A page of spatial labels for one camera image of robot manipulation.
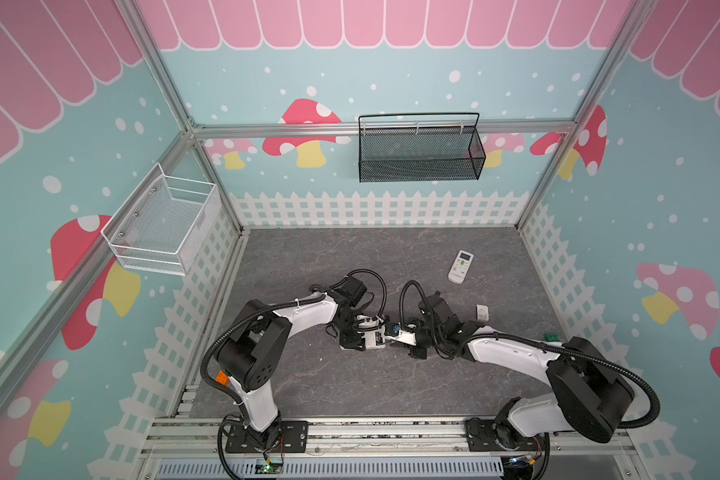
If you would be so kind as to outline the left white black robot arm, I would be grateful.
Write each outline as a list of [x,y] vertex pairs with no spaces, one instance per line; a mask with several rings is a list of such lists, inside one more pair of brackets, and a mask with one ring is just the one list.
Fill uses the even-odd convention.
[[286,426],[274,401],[271,377],[288,340],[324,325],[344,350],[382,348],[387,299],[381,275],[356,269],[328,287],[311,286],[305,298],[277,304],[247,302],[207,347],[199,367],[202,381],[229,396],[240,411],[238,417],[224,419],[221,445],[238,433],[239,445],[261,453],[283,446]]

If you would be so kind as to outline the white remote with green buttons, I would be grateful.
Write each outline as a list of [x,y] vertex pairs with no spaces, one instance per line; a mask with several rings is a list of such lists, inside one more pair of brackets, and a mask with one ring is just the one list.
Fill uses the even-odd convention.
[[386,347],[384,328],[361,331],[362,345],[365,350],[383,349]]

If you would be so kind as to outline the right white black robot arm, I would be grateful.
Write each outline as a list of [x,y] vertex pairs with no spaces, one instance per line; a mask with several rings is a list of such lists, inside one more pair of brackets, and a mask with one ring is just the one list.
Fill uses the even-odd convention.
[[607,360],[588,340],[542,341],[462,321],[439,293],[421,295],[416,317],[401,317],[385,330],[412,356],[428,350],[445,360],[498,365],[539,380],[550,393],[514,397],[489,423],[497,446],[515,451],[522,442],[554,432],[576,432],[601,444],[619,429],[639,429],[657,420],[661,403],[651,385],[630,369]]

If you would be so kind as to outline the white battery cover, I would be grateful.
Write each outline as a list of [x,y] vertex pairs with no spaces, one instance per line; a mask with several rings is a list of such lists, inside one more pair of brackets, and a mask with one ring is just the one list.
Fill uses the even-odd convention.
[[478,304],[476,306],[476,317],[479,321],[488,322],[490,320],[489,308],[486,305]]

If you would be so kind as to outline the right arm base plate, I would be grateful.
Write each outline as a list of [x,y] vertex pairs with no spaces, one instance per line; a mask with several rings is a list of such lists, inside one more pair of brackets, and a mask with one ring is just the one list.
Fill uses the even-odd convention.
[[523,437],[508,423],[472,417],[464,423],[466,440],[471,452],[541,452],[542,442],[536,437]]

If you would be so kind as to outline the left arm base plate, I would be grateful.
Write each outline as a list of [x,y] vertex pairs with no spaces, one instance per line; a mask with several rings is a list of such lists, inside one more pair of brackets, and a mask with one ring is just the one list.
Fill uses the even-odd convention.
[[308,437],[307,421],[276,420],[264,432],[234,423],[223,434],[227,454],[304,453]]

